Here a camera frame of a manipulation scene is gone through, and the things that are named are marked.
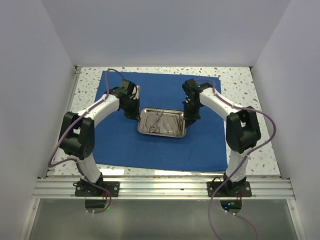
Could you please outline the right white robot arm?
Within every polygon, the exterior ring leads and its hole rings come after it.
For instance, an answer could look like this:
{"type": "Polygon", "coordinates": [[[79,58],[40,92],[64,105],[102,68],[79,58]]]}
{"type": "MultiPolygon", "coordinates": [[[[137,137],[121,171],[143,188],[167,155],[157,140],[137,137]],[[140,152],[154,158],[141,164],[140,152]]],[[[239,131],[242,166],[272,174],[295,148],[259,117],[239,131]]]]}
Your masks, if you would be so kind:
{"type": "Polygon", "coordinates": [[[230,157],[222,189],[227,196],[235,196],[241,190],[240,184],[246,181],[246,154],[261,139],[257,114],[251,106],[243,107],[222,96],[215,84],[198,84],[192,78],[182,84],[182,89],[186,94],[185,101],[182,102],[186,127],[201,118],[201,107],[211,109],[226,124],[225,140],[230,148],[230,157]]]}

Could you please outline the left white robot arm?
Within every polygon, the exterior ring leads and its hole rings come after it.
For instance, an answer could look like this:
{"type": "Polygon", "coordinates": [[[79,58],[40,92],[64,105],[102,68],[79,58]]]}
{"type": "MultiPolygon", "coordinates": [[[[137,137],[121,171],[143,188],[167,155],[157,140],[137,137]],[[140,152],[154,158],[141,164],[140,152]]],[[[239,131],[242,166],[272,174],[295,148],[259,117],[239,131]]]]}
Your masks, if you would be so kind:
{"type": "Polygon", "coordinates": [[[81,178],[87,182],[86,190],[92,196],[103,193],[102,173],[93,157],[95,128],[110,114],[123,110],[129,119],[139,119],[140,86],[115,87],[101,96],[89,107],[76,113],[67,112],[60,129],[59,148],[77,164],[81,178]]]}

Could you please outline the steel pointed tweezers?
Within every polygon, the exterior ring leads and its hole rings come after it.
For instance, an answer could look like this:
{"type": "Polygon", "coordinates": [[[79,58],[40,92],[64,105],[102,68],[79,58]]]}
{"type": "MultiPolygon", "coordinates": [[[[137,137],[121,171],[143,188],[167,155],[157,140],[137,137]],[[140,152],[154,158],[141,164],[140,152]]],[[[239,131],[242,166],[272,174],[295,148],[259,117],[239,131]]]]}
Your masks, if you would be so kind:
{"type": "Polygon", "coordinates": [[[182,133],[182,124],[181,124],[180,117],[177,116],[175,120],[176,120],[177,131],[178,131],[178,134],[180,135],[182,133]]]}
{"type": "Polygon", "coordinates": [[[176,116],[172,117],[172,131],[178,135],[180,133],[180,129],[179,129],[179,121],[177,119],[176,116]]]}

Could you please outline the steel instrument tray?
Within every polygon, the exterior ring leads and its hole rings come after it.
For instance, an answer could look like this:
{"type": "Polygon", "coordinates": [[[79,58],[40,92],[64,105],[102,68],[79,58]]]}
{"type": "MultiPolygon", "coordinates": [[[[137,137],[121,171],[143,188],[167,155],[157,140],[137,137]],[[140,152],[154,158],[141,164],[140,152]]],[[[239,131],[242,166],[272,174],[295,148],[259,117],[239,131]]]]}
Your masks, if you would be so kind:
{"type": "Polygon", "coordinates": [[[138,123],[137,130],[144,135],[167,137],[167,138],[183,138],[186,135],[186,126],[184,121],[184,112],[181,110],[151,108],[146,107],[140,113],[141,120],[138,123]],[[176,135],[173,130],[166,132],[163,124],[164,117],[170,117],[172,127],[172,117],[179,117],[181,120],[181,134],[176,135]]]}

